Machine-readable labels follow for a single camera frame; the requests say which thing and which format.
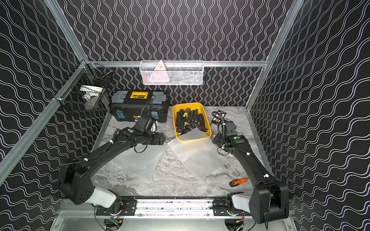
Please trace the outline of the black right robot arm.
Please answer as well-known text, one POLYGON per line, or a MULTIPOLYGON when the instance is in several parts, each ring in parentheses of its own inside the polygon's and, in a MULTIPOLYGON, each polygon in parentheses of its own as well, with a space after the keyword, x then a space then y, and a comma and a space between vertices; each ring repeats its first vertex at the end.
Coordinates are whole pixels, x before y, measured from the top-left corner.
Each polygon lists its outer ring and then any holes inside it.
POLYGON ((238 135, 232 121, 221 121, 213 143, 232 154, 242 165, 252 183, 251 196, 230 193, 226 197, 227 211, 250 214, 257 224, 286 219, 289 216, 289 188, 268 172, 256 157, 243 135, 238 135))

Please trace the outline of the clear zip-top bag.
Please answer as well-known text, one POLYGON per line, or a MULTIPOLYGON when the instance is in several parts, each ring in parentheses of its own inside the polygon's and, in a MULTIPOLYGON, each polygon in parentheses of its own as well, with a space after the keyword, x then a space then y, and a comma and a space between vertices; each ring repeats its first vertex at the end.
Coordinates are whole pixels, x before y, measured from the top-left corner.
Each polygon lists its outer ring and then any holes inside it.
POLYGON ((168 142, 182 164, 202 183, 228 162, 204 132, 194 129, 168 142))

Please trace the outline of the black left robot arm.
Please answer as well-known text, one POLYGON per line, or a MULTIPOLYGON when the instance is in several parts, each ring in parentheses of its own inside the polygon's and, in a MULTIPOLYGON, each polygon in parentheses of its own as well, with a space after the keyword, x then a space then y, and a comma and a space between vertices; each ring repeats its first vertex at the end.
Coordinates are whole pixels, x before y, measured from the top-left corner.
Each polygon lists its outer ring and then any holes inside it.
POLYGON ((112 139, 85 157, 64 163, 60 166, 59 190, 75 205, 90 203, 107 208, 118 214, 123 210, 122 199, 111 190, 94 186, 91 178, 105 164, 116 156, 137 145, 164 145, 165 135, 152 131, 156 127, 152 118, 141 117, 132 128, 116 129, 112 139))

